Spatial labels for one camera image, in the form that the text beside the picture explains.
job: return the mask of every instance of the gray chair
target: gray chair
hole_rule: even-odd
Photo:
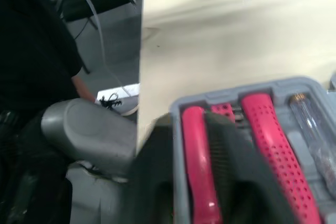
[[[47,140],[73,160],[123,176],[135,157],[137,125],[83,99],[49,107],[41,128]]]

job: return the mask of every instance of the cable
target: cable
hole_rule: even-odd
[[[89,19],[86,20],[86,23],[84,24],[82,30],[81,30],[81,31],[77,34],[77,36],[75,37],[75,40],[76,40],[76,39],[79,37],[79,35],[81,35],[81,33],[84,31],[84,29],[85,29],[86,25],[88,24],[88,22],[89,22]]]
[[[107,71],[114,77],[114,79],[117,81],[117,83],[120,85],[120,87],[125,91],[125,93],[131,97],[132,95],[130,94],[130,92],[127,91],[127,89],[124,87],[124,85],[122,84],[122,82],[119,80],[119,78],[117,77],[117,75],[115,75],[108,67],[107,63],[106,63],[106,54],[105,54],[105,46],[104,46],[104,39],[103,39],[103,33],[101,30],[101,26],[100,26],[100,21],[98,18],[98,14],[96,12],[95,7],[93,6],[93,3],[91,0],[86,0],[86,2],[88,3],[88,5],[90,6],[90,9],[95,17],[95,20],[97,22],[97,27],[98,27],[98,32],[99,32],[99,36],[100,36],[100,46],[101,46],[101,54],[102,54],[102,59],[103,59],[103,65],[104,67],[107,69]]]

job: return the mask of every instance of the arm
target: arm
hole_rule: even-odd
[[[91,92],[89,91],[85,83],[82,81],[82,79],[80,79],[78,76],[74,76],[71,79],[77,89],[77,93],[81,98],[88,100],[90,102],[95,102],[96,98],[93,96],[93,94],[91,94]]]

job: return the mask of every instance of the tool case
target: tool case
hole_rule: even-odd
[[[336,77],[331,79],[331,88],[334,88],[334,83],[336,83]],[[314,160],[306,145],[302,130],[289,106],[289,99],[293,95],[298,93],[304,93],[308,95],[310,101],[318,107],[321,114],[324,116],[325,121],[329,124],[329,128],[332,130],[332,134],[336,136],[336,93],[332,91],[327,92],[319,83],[306,77],[290,78],[198,94],[190,97],[180,98],[173,103],[171,106],[171,115],[173,118],[174,127],[173,167],[175,224],[193,223],[190,214],[192,203],[190,202],[190,191],[188,188],[188,177],[185,164],[186,157],[183,143],[183,112],[189,107],[199,106],[203,108],[209,108],[212,111],[217,110],[216,113],[226,115],[229,119],[232,120],[234,115],[232,114],[232,109],[228,109],[228,106],[242,104],[245,106],[245,108],[249,108],[249,106],[254,106],[257,108],[258,105],[254,104],[253,99],[249,99],[249,101],[244,100],[245,97],[256,93],[262,93],[265,94],[265,96],[270,97],[270,100],[268,101],[270,106],[266,106],[265,109],[260,108],[259,113],[275,113],[277,122],[280,124],[278,128],[279,135],[283,134],[284,137],[288,140],[288,144],[293,151],[294,158],[296,158],[295,162],[293,159],[292,166],[299,164],[299,170],[296,170],[296,167],[295,169],[291,167],[291,170],[288,171],[297,172],[298,174],[299,171],[304,173],[303,175],[296,174],[296,176],[299,176],[297,177],[298,181],[301,180],[300,178],[303,178],[304,181],[302,181],[302,183],[308,183],[309,187],[307,188],[307,194],[302,193],[300,195],[308,195],[307,197],[309,198],[309,192],[311,192],[312,196],[314,197],[314,202],[319,209],[319,215],[321,216],[322,222],[325,224],[336,224],[336,199],[332,198],[326,188],[323,178],[317,171]],[[248,116],[250,115],[251,119],[254,115],[253,108],[251,107],[249,112],[245,110],[245,113]],[[242,134],[245,136],[246,141],[251,142],[251,144],[257,148],[256,136],[254,134],[256,128],[254,128],[254,131],[253,128],[254,125],[251,123],[247,126],[243,125],[239,129],[240,132],[242,132]],[[300,206],[297,205],[297,208],[299,209],[305,206],[306,204],[301,204]],[[299,210],[302,211],[303,214],[307,217],[304,209]]]

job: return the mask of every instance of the white cable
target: white cable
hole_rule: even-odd
[[[114,74],[109,67],[107,66],[106,63],[106,54],[105,54],[105,46],[104,46],[104,38],[103,38],[103,33],[101,30],[101,26],[100,26],[100,21],[96,12],[95,7],[93,6],[93,3],[91,2],[91,0],[86,0],[86,2],[88,3],[88,5],[90,6],[90,9],[95,17],[95,20],[97,22],[97,27],[98,27],[98,32],[99,32],[99,36],[100,36],[100,46],[101,46],[101,54],[102,54],[102,58],[103,58],[103,65],[106,67],[107,71],[112,74],[112,76],[115,78],[115,80],[117,81],[117,83],[120,85],[120,87],[125,91],[125,93],[131,97],[132,95],[127,91],[127,89],[124,87],[124,85],[122,84],[122,82],[119,80],[119,78],[117,77],[116,74]]]

